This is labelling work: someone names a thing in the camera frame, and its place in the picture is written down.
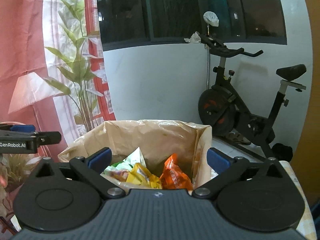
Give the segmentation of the orange bread snack packet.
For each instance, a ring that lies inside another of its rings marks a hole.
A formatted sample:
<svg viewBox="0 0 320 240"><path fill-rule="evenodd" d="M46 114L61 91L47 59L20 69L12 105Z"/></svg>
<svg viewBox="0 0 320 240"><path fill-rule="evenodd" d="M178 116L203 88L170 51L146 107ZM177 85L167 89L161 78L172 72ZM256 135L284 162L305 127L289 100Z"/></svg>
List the orange bread snack packet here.
<svg viewBox="0 0 320 240"><path fill-rule="evenodd" d="M119 182L126 182L130 172L126 169L121 170L105 170L101 175L104 178L113 178Z"/></svg>

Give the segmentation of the white lamp shade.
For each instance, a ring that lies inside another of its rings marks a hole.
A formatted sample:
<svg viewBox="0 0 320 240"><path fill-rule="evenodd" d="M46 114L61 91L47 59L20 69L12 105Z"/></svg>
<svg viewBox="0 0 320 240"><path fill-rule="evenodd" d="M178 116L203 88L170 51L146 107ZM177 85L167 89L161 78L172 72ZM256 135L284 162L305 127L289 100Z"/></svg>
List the white lamp shade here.
<svg viewBox="0 0 320 240"><path fill-rule="evenodd" d="M8 113L14 113L51 96L60 95L61 91L50 86L35 72L22 75L17 79Z"/></svg>

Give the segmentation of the brown cardboard box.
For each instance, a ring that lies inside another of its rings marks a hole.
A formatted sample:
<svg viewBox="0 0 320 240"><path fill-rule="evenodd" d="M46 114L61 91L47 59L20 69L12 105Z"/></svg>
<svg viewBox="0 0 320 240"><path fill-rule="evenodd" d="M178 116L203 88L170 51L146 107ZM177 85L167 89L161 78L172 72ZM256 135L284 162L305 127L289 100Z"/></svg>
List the brown cardboard box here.
<svg viewBox="0 0 320 240"><path fill-rule="evenodd" d="M76 139L58 155L61 162L85 158L108 147L116 163L139 148L147 169L160 176L164 162L177 154L177 164L197 188L211 179L207 151L212 146L210 126L173 120L106 121Z"/></svg>

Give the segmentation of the green potted plant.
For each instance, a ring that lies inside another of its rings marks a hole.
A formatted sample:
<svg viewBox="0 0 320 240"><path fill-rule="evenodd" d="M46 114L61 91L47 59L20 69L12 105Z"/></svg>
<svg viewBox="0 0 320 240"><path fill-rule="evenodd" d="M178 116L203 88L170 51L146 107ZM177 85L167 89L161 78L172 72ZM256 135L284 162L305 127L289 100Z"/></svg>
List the green potted plant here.
<svg viewBox="0 0 320 240"><path fill-rule="evenodd" d="M91 59L97 57L88 53L85 1L58 0L58 3L62 6L57 12L61 20L59 26L63 30L62 36L66 44L46 47L46 50L61 61L57 69L67 83L53 77L45 78L45 81L71 99L77 109L74 119L88 132L98 124L94 120L94 113L98 107L98 99L103 94L94 87L94 79L98 76L91 70Z"/></svg>

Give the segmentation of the yellow snack packet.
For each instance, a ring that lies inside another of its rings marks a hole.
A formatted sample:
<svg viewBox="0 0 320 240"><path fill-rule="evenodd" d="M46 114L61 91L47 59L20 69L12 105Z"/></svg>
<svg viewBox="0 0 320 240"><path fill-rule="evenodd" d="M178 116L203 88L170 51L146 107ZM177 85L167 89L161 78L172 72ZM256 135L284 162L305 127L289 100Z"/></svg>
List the yellow snack packet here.
<svg viewBox="0 0 320 240"><path fill-rule="evenodd" d="M135 163L127 176L126 182L151 189L162 189L161 180L140 163Z"/></svg>

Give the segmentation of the red pink curtain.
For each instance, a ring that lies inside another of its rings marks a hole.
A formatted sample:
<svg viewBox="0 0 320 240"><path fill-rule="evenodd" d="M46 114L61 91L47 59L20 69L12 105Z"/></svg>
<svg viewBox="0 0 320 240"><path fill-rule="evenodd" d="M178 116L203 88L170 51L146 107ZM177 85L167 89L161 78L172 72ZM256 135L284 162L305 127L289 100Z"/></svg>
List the red pink curtain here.
<svg viewBox="0 0 320 240"><path fill-rule="evenodd" d="M85 1L85 30L89 35L88 53L91 70L98 76L94 87L103 94L98 99L94 120L99 126L114 120L111 96L103 59L103 48L98 24L97 0ZM65 95L51 96L8 113L17 79L31 72L41 78L53 77L67 83L57 69L61 63L46 47L65 45L58 10L58 0L1 0L1 122L16 122L34 125L38 131L58 131L62 139L59 144L42 146L39 154L53 159L74 140L86 134L83 125L75 119L77 109Z"/></svg>

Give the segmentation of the green white snack bag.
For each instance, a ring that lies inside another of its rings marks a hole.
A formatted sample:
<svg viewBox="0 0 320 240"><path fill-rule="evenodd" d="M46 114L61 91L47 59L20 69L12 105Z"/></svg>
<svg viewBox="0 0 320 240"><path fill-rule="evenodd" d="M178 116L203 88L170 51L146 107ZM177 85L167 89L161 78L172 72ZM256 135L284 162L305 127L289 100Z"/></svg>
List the green white snack bag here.
<svg viewBox="0 0 320 240"><path fill-rule="evenodd" d="M129 173L135 166L135 164L141 164L146 167L145 159L140 148L136 148L131 154L129 154L125 159L117 163L113 163L104 169L102 174L111 176L114 174L120 175L121 173Z"/></svg>

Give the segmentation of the black exercise bike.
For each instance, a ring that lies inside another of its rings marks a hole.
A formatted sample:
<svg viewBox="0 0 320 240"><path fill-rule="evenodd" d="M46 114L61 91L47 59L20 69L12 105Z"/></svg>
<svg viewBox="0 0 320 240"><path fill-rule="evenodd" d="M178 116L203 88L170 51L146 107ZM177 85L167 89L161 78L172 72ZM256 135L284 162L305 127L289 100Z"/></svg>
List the black exercise bike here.
<svg viewBox="0 0 320 240"><path fill-rule="evenodd" d="M198 111L202 123L211 126L213 136L220 137L226 143L260 161L264 161L269 157L275 157L278 160L290 162L293 158L292 147L280 143L276 143L273 146L270 145L275 139L273 125L281 106L287 106L289 103L285 98L287 88L293 87L298 92L306 89L304 85L295 82L296 79L306 73L306 66L304 64L297 64L277 69L276 74L282 80L269 116L265 118L251 113L241 96L232 86L231 79L235 72L230 70L228 72L229 76L225 76L227 58L238 55L258 57L263 54L263 51L259 50L256 53L249 53L244 48L229 49L217 39L211 39L203 34L199 35L199 37L201 43L207 46L209 53L220 58L219 65L213 68L213 72L216 74L215 83L212 87L205 90L199 98ZM260 147L263 155L260 156L252 150L243 147L240 143L228 139L226 136L231 131L240 133L250 144Z"/></svg>

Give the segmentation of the dark window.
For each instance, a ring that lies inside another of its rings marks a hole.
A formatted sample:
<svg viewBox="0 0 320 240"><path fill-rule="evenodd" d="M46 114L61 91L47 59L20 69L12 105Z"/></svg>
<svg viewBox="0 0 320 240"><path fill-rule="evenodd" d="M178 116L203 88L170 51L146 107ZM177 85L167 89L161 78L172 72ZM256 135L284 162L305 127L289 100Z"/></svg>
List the dark window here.
<svg viewBox="0 0 320 240"><path fill-rule="evenodd" d="M104 50L184 43L195 32L223 42L286 44L280 0L97 0Z"/></svg>

